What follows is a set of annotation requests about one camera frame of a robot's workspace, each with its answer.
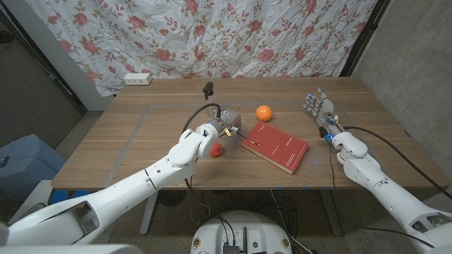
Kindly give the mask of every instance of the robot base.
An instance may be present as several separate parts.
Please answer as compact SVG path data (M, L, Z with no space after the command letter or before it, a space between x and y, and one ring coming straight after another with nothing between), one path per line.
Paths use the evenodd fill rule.
M235 246L243 253L292 253L290 239L284 229L273 220L257 212L235 210L223 212L220 217L234 229ZM218 218L211 218L196 231L191 242L191 254L239 253L232 249L231 228L223 227Z

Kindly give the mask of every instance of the book cover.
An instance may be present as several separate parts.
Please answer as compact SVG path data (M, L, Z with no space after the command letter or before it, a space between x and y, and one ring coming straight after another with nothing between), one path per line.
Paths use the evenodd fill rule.
M246 135L259 144L255 145L247 139L242 146L277 167L293 174L301 162L309 143L281 131L267 123L259 121Z

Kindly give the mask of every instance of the robot finger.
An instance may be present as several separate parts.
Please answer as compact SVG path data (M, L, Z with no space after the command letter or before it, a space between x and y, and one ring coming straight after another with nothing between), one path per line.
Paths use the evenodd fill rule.
M315 102L307 102L308 107L315 109L316 111L320 110L320 105Z
M320 107L322 105L323 100L312 95L312 97L309 98L309 102L311 104L315 104L316 107Z
M327 99L328 98L328 95L326 95L326 93L321 88L319 88L318 91L319 91L319 94L320 94L320 98L322 98L322 99Z
M304 104L303 107L309 112L311 113L314 109L312 107L309 107L308 105Z

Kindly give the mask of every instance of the floral fabric backdrop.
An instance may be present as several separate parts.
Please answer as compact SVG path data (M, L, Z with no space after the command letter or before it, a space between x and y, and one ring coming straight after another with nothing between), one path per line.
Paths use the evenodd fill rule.
M337 76L376 0L27 0L102 96L153 78Z

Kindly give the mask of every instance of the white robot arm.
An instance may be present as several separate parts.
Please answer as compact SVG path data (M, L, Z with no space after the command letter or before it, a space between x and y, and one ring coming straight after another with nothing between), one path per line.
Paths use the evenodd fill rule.
M123 213L166 185L193 175L196 160L209 156L218 133L224 128L240 128L238 113L224 110L217 116L220 117L194 131L184 131L179 143L153 165L104 190L58 202L19 220L8 228L8 236L3 244L0 241L0 246L63 246L93 242Z
M385 207L410 238L419 253L451 244L452 214L426 206L411 193L382 172L380 164L367 153L367 146L338 123L333 103L319 88L320 98L308 94L304 108L328 131L325 139L340 150L338 161L344 165L345 175L370 191Z

